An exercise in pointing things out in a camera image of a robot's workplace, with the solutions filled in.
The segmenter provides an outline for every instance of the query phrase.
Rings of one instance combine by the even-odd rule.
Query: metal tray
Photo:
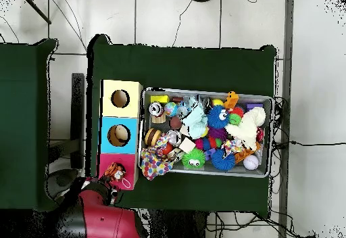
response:
[[[152,124],[150,113],[148,111],[150,105],[150,96],[152,95],[168,95],[170,97],[191,97],[199,95],[201,98],[210,97],[211,99],[226,100],[228,93],[216,93],[216,92],[201,92],[201,91],[188,91],[188,90],[176,90],[176,89],[158,89],[158,88],[146,88],[141,95],[141,121],[139,128],[139,157],[141,156],[142,148],[146,147],[144,143],[144,136],[149,128],[156,128],[163,133],[168,132],[171,128],[169,126],[169,117],[166,117],[166,122],[163,124]],[[211,160],[205,162],[204,166],[198,170],[186,169],[182,162],[174,164],[173,169],[170,172],[183,172],[190,174],[209,174],[209,175],[221,175],[221,176],[244,176],[264,178],[270,173],[270,165],[272,160],[272,140],[273,140],[273,120],[274,120],[274,100],[268,96],[257,95],[239,95],[239,101],[237,105],[243,106],[246,109],[247,103],[261,103],[263,104],[264,111],[266,112],[266,121],[261,126],[264,129],[265,137],[262,143],[264,144],[262,160],[256,170],[247,170],[243,162],[239,162],[231,170],[224,172],[217,168],[214,168]],[[139,158],[139,167],[141,167],[141,159]]]

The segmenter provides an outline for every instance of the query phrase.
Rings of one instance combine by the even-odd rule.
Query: pink box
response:
[[[129,153],[101,153],[99,178],[103,176],[112,162],[122,164],[125,167],[126,174],[124,178],[130,182],[131,186],[129,189],[126,188],[122,181],[113,181],[112,184],[117,185],[122,190],[132,191],[138,179],[137,155]]]

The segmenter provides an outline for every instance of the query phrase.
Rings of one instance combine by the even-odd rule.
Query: dark green cloth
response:
[[[273,46],[262,48],[109,45],[105,35],[94,37],[88,47],[87,89],[87,94],[92,91],[92,131],[87,132],[89,143],[92,132],[91,174],[96,172],[101,79],[139,81],[143,87],[273,96],[276,50]],[[262,216],[268,211],[268,177],[168,173],[148,181],[140,172],[134,190],[123,192],[118,205],[126,208],[235,210],[258,212]]]
[[[47,165],[47,58],[56,40],[0,44],[0,208],[42,209]]]

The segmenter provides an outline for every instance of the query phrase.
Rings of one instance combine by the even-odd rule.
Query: white ball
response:
[[[247,156],[244,159],[244,167],[247,170],[255,170],[258,167],[258,159],[256,156]]]

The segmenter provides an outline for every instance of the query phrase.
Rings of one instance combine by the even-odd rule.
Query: circular hole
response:
[[[130,103],[130,95],[125,90],[116,90],[112,94],[111,101],[117,108],[125,108]]]
[[[114,147],[123,147],[130,140],[130,130],[123,124],[111,126],[108,130],[107,138]]]

